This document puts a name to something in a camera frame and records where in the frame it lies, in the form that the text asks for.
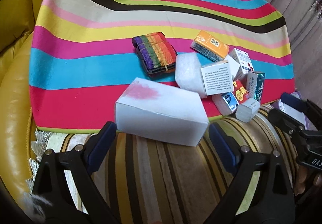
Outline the person right hand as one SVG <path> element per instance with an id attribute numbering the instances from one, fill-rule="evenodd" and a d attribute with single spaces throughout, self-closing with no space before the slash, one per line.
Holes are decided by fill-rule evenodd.
<path id="1" fill-rule="evenodd" d="M 299 165 L 298 171 L 297 171 L 297 176 L 296 176 L 296 181 L 295 181 L 295 186 L 294 186 L 294 195 L 297 196 L 299 194 L 304 193 L 305 191 L 305 181 L 308 177 L 308 168 Z"/>

